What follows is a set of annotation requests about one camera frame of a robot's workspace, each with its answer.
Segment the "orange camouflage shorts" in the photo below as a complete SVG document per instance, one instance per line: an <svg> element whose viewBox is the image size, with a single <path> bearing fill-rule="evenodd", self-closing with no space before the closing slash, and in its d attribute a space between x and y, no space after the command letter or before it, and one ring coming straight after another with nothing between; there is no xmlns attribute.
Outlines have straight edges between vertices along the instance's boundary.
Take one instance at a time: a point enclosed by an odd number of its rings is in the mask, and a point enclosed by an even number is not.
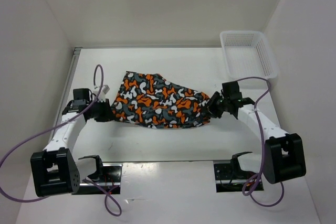
<svg viewBox="0 0 336 224"><path fill-rule="evenodd" d="M209 96L160 74L127 71L111 105L115 120L153 129L187 129L211 121Z"/></svg>

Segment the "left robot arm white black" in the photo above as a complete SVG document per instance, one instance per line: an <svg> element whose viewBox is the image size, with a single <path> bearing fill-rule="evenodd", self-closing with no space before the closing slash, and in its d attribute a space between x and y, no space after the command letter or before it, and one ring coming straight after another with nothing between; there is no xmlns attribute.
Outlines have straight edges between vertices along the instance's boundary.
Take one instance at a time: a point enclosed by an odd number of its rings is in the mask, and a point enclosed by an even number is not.
<svg viewBox="0 0 336 224"><path fill-rule="evenodd" d="M38 197L78 192L80 183L90 178L101 181L105 175L99 155L87 155L74 160L72 152L77 138L90 119L109 122L113 113L106 98L108 85L74 89L73 99L62 112L61 127L56 129L52 140L41 152L30 158L35 192Z"/></svg>

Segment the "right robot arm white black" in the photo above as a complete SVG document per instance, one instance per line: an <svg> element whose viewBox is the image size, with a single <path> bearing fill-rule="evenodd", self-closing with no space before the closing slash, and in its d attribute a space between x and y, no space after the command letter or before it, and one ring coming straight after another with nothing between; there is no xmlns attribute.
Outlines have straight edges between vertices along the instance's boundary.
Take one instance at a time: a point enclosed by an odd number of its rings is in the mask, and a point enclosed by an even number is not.
<svg viewBox="0 0 336 224"><path fill-rule="evenodd" d="M258 101L243 97L238 81L223 83L221 92L213 94L207 108L214 118L221 118L223 113L234 116L261 142L261 154L241 152L232 156L230 172L235 178L253 172L276 184L306 174L301 137L288 133L265 116L258 108Z"/></svg>

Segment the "white perforated plastic basket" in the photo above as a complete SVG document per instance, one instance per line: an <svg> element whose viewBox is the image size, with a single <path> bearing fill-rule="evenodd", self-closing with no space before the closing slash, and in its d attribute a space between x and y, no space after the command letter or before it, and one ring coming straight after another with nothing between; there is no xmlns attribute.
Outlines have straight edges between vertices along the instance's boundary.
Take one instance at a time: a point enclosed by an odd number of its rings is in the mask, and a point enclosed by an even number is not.
<svg viewBox="0 0 336 224"><path fill-rule="evenodd" d="M219 35L226 72L231 80L261 77L274 80L279 68L267 37L260 31L228 30Z"/></svg>

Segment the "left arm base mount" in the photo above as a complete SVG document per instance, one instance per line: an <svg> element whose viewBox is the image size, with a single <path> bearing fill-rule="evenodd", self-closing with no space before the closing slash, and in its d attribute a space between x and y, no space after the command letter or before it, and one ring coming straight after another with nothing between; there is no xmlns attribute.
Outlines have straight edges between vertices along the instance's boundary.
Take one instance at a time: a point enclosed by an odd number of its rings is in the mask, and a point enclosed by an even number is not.
<svg viewBox="0 0 336 224"><path fill-rule="evenodd" d="M106 192L110 194L119 194L121 189L121 163L103 163L102 172L89 175L88 178L99 185ZM91 183L81 182L79 190L74 195L98 195L103 192Z"/></svg>

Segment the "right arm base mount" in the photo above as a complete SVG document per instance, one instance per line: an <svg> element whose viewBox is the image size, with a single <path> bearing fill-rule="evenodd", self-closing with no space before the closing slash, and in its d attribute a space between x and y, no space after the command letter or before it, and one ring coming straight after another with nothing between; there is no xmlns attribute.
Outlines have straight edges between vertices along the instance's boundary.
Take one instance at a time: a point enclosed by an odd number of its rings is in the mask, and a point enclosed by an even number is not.
<svg viewBox="0 0 336 224"><path fill-rule="evenodd" d="M234 171L230 161L215 162L213 167L217 193L241 192L247 179L255 175L254 172Z"/></svg>

